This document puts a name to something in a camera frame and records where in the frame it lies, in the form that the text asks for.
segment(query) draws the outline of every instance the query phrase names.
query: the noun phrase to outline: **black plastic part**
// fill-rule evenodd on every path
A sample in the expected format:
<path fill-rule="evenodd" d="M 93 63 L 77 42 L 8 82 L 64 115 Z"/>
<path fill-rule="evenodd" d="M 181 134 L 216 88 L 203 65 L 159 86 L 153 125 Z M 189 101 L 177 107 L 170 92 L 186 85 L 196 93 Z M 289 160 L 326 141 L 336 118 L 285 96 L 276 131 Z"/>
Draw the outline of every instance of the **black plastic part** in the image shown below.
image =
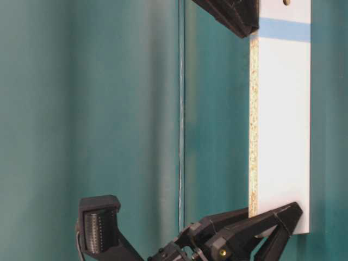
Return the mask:
<path fill-rule="evenodd" d="M 100 261 L 143 261 L 117 227 L 121 205 L 115 196 L 84 198 L 80 202 L 77 236 L 81 251 Z M 293 202 L 248 218 L 248 209 L 206 216 L 185 228 L 148 261 L 189 261 L 182 250 L 190 247 L 195 261 L 246 261 L 261 242 L 261 235 L 274 228 L 255 255 L 255 261 L 278 261 L 302 215 Z"/>
<path fill-rule="evenodd" d="M 278 261 L 289 238 L 291 237 L 302 210 L 294 202 L 284 207 L 268 211 L 264 214 L 242 220 L 224 227 L 209 239 L 203 248 L 204 254 L 211 260 L 250 260 L 253 247 L 251 240 L 266 230 L 277 226 L 262 248 L 256 254 L 257 261 Z M 227 252 L 221 256 L 220 251 Z"/>
<path fill-rule="evenodd" d="M 240 38 L 259 28 L 258 0 L 193 0 Z"/>
<path fill-rule="evenodd" d="M 112 195 L 81 199 L 77 231 L 83 253 L 100 261 L 143 261 L 117 227 L 120 208 Z"/>

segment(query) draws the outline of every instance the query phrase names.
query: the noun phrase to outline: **white laminated board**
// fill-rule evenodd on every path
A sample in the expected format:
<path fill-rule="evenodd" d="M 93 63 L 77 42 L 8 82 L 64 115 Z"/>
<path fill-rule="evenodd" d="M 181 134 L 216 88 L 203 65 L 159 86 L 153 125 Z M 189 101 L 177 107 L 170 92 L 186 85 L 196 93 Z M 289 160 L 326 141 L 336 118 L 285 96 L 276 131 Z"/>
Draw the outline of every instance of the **white laminated board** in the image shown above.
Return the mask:
<path fill-rule="evenodd" d="M 260 0 L 250 39 L 249 213 L 296 201 L 309 232 L 310 0 Z"/>

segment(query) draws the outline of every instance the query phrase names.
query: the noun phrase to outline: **teal curtain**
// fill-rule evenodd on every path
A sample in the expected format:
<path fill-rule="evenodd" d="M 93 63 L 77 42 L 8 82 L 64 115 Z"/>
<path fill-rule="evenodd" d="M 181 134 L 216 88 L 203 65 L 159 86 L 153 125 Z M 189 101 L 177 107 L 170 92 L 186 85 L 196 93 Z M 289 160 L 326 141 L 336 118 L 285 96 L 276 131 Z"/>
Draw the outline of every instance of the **teal curtain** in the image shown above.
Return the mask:
<path fill-rule="evenodd" d="M 144 258 L 179 216 L 247 206 L 248 39 L 181 3 L 0 2 L 0 260 L 78 260 L 84 196 L 119 197 L 120 229 Z M 313 1 L 312 232 L 281 260 L 348 257 L 347 5 Z"/>

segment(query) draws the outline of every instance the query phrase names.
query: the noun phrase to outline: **brass screw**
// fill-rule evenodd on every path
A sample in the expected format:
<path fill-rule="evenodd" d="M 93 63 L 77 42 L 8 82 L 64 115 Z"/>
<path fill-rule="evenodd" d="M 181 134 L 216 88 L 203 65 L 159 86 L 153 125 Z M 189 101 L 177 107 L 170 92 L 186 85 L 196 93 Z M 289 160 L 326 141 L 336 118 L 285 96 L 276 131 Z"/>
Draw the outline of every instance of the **brass screw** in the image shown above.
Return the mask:
<path fill-rule="evenodd" d="M 225 257 L 227 255 L 227 252 L 225 249 L 220 250 L 220 256 Z"/>
<path fill-rule="evenodd" d="M 197 253 L 194 253 L 191 257 L 192 260 L 196 260 L 198 259 L 199 255 L 197 255 Z"/>

